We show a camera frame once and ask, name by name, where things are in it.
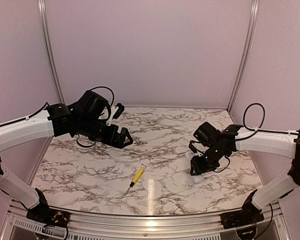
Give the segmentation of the white remote control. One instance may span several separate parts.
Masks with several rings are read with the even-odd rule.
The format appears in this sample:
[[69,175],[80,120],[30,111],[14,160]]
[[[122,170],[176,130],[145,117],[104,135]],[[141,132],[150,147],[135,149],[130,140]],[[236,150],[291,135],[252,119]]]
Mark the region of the white remote control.
[[[185,153],[185,157],[186,159],[190,162],[191,159],[195,156],[198,156],[199,154],[198,153],[193,153],[192,151],[189,151],[189,152],[186,152]],[[195,184],[199,184],[199,183],[202,183],[204,181],[204,178],[203,178],[203,175],[191,175],[192,177],[192,180]]]

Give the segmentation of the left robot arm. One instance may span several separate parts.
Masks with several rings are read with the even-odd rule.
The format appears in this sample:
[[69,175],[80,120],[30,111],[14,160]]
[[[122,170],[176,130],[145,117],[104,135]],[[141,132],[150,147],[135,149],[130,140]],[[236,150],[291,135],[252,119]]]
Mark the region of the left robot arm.
[[[86,90],[82,97],[70,104],[45,104],[37,112],[0,124],[0,153],[37,139],[69,134],[85,136],[96,143],[123,149],[133,143],[129,130],[112,123],[125,110],[114,105],[93,89]],[[0,157],[0,190],[21,202],[29,212],[48,223],[53,219],[42,192],[12,173]]]

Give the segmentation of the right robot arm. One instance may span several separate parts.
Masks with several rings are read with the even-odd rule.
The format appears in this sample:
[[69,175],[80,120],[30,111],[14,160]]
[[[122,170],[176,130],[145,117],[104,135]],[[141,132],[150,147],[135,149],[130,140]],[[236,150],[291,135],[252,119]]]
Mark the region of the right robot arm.
[[198,176],[214,172],[220,166],[221,158],[229,158],[237,151],[254,151],[283,156],[291,159],[291,167],[265,185],[252,192],[238,212],[237,219],[248,224],[271,202],[288,195],[300,187],[300,129],[297,131],[248,130],[243,125],[231,124],[223,131],[209,122],[201,124],[194,132],[195,142],[206,147],[204,152],[196,149],[190,160],[190,175]]

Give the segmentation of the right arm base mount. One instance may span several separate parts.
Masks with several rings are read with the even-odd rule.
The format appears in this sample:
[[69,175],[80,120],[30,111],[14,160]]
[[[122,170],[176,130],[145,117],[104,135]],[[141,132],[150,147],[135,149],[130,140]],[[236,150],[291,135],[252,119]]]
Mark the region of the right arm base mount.
[[220,215],[221,224],[224,229],[238,228],[247,225],[253,225],[263,221],[264,215],[262,212],[251,214],[249,211],[236,210],[225,212]]

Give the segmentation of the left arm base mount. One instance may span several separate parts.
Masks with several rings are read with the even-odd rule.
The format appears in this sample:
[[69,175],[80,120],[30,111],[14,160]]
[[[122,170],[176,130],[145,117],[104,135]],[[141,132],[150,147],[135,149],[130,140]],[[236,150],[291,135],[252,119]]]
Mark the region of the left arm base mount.
[[46,226],[57,226],[65,228],[68,226],[70,213],[64,210],[57,210],[52,208],[27,211],[26,217],[30,220],[43,223]]

